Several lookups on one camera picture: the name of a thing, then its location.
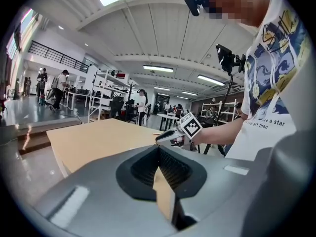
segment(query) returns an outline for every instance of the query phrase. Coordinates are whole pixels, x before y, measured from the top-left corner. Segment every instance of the cardboard sheet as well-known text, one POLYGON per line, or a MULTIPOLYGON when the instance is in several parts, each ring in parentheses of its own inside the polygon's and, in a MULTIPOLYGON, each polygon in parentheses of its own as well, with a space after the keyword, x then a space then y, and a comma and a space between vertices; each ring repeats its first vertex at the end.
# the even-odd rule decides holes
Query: cardboard sheet
POLYGON ((88 162, 156 143, 161 131, 106 119, 47 131, 57 161, 71 172, 88 162))

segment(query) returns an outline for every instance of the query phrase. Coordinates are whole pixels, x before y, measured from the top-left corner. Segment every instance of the man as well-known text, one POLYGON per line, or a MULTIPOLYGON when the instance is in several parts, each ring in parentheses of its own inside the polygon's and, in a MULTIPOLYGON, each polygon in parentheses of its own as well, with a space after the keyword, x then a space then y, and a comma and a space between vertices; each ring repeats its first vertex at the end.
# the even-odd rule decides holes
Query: man
POLYGON ((164 106, 164 113, 165 114, 168 114, 169 108, 170 108, 170 104, 169 104, 169 102, 167 102, 166 105, 164 106))
POLYGON ((206 120, 205 120, 205 122, 201 123, 202 127, 203 128, 212 127, 213 123, 214 123, 215 116, 216 116, 215 107, 212 106, 211 108, 209 108, 209 110, 205 114, 206 120))
POLYGON ((260 149, 273 147, 296 131, 281 96, 297 74, 310 69, 312 42, 286 0, 209 0, 209 4, 210 11, 226 13, 259 32, 246 54, 241 117, 205 128, 193 141, 233 144, 226 157, 254 160, 260 149))
POLYGON ((37 77, 37 96, 38 96, 38 101, 40 99, 41 95, 44 95, 45 91, 45 82, 47 82, 47 73, 46 73, 46 68, 43 68, 41 73, 37 77))
POLYGON ((64 88, 69 87, 69 85, 66 84, 66 75, 69 75, 68 71, 63 70, 57 78, 57 87, 54 89, 56 97, 55 103, 49 106, 49 108, 54 112, 60 109, 59 104, 64 94, 64 88))

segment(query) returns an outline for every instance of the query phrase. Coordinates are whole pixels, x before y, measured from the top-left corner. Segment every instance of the white graphic t-shirt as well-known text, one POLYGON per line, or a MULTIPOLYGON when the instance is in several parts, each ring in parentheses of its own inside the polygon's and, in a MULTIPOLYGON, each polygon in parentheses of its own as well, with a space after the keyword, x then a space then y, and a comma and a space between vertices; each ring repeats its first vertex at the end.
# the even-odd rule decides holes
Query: white graphic t-shirt
POLYGON ((254 160, 260 149, 273 147, 296 131, 279 94, 303 71, 311 48, 308 33, 289 3, 270 0, 260 31, 246 54, 241 110, 248 119, 226 157, 254 160))

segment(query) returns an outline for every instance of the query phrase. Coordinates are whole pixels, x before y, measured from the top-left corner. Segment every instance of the black pole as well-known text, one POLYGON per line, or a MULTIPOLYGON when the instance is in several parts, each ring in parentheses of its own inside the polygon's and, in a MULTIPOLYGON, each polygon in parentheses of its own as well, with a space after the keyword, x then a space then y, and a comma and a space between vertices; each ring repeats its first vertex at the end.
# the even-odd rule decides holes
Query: black pole
POLYGON ((129 87, 129 95, 128 95, 128 100, 127 100, 127 104, 126 104, 126 110, 125 110, 125 122, 127 120, 127 112, 128 112, 128 109, 129 109, 129 99, 130 99, 130 95, 132 94, 132 89, 133 89, 133 83, 130 84, 130 87, 129 87))

